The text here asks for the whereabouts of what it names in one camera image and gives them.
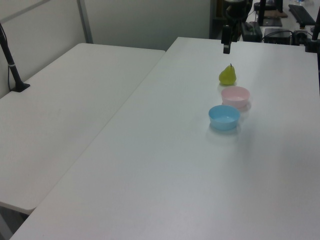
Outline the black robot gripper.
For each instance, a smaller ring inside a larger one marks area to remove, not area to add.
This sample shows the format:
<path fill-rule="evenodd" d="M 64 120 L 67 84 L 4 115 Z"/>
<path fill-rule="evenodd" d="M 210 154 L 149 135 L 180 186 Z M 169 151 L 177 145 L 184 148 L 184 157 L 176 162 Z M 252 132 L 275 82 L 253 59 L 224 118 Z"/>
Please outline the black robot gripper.
<path fill-rule="evenodd" d="M 232 27 L 224 25 L 222 28 L 221 43 L 223 53 L 229 54 L 231 41 L 237 42 L 240 39 L 240 22 L 245 22 L 251 10 L 250 0 L 224 0 L 223 16 L 228 22 L 233 23 Z"/>

